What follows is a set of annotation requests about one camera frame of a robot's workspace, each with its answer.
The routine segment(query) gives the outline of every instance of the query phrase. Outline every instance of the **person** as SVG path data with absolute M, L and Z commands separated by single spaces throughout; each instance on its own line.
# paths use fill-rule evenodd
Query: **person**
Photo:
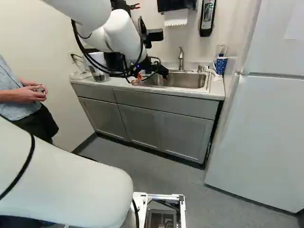
M 44 92 L 35 90 L 43 87 Z M 47 88 L 33 81 L 17 78 L 0 55 L 0 116 L 34 136 L 52 143 L 58 132 L 52 114 L 41 103 Z

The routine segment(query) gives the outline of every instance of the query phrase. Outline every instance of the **white countertop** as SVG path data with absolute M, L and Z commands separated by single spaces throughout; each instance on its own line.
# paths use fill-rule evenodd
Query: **white countertop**
M 81 84 L 87 86 L 100 86 L 113 89 L 132 90 L 139 92 L 155 93 L 155 94 L 167 94 L 167 95 L 178 95 L 185 97 L 197 97 L 211 100 L 224 100 L 225 89 L 223 80 L 214 81 L 214 76 L 211 77 L 210 92 L 206 92 L 204 88 L 200 89 L 186 89 L 186 88 L 173 88 L 173 87 L 147 87 L 147 86 L 136 86 L 129 84 L 125 78 L 111 77 L 107 82 L 96 82 L 93 77 L 88 77 L 83 80 L 70 80 L 71 83 Z

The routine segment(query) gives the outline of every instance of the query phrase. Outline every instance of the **paper towel dispenser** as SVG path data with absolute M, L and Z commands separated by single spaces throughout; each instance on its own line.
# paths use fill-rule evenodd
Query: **paper towel dispenser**
M 197 0 L 157 0 L 157 8 L 160 13 L 180 9 L 196 9 Z

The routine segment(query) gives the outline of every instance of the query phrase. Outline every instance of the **person's hand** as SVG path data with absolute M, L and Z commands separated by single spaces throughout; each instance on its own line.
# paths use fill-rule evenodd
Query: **person's hand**
M 41 85 L 32 85 L 22 87 L 20 89 L 10 90 L 10 100 L 12 102 L 29 104 L 34 101 L 45 101 L 47 95 L 44 93 L 34 92 L 34 89 L 41 87 Z
M 24 85 L 24 86 L 41 86 L 44 88 L 44 92 L 47 94 L 48 93 L 48 89 L 42 85 L 41 83 L 37 83 L 34 81 L 26 81 L 24 79 L 20 79 L 20 82 Z

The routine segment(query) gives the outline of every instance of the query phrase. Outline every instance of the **stainless steel sink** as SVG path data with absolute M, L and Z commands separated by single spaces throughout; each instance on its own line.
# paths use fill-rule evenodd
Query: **stainless steel sink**
M 165 80 L 161 75 L 155 74 L 137 86 L 149 87 L 177 87 L 186 89 L 199 89 L 208 88 L 208 75 L 205 73 L 188 72 L 188 71 L 175 71 L 171 70 L 168 79 Z

